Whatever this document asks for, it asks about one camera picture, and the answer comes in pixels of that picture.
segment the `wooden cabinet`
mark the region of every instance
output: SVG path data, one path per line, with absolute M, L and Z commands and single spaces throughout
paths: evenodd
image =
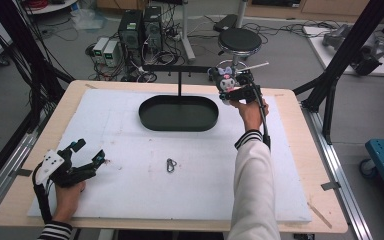
M 143 10 L 148 4 L 148 0 L 97 0 L 98 8 L 126 10 L 141 9 Z
M 303 13 L 360 15 L 369 0 L 307 0 Z
M 369 1 L 370 0 L 301 0 L 298 8 L 261 6 L 248 3 L 245 15 L 250 17 L 355 22 Z

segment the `black stool seat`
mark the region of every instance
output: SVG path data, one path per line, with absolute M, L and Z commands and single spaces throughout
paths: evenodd
M 237 56 L 250 56 L 261 48 L 261 38 L 243 28 L 229 28 L 220 33 L 218 44 L 226 52 Z

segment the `sleeve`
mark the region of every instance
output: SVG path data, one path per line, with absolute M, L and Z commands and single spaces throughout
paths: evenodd
M 270 150 L 256 130 L 246 132 L 235 147 L 235 200 L 228 240 L 280 240 Z
M 68 240 L 73 227 L 69 224 L 50 221 L 45 225 L 38 240 Z

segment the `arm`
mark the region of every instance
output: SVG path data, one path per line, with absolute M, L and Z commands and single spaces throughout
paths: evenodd
M 85 189 L 83 181 L 70 188 L 55 186 L 57 194 L 57 209 L 51 222 L 46 223 L 38 239 L 68 240 L 71 236 L 72 226 L 69 224 L 71 217 L 77 210 L 80 193 Z
M 270 151 L 261 139 L 259 131 L 251 130 L 235 144 L 238 155 L 229 240 L 280 239 Z

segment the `striped cuff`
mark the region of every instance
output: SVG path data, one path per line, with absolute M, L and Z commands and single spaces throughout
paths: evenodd
M 43 229 L 42 234 L 38 239 L 68 240 L 71 236 L 71 230 L 73 230 L 73 227 L 69 224 L 50 221 L 45 225 L 45 228 Z
M 249 140 L 263 141 L 263 135 L 258 130 L 249 130 L 235 143 L 235 148 L 239 149 L 242 145 L 247 143 Z

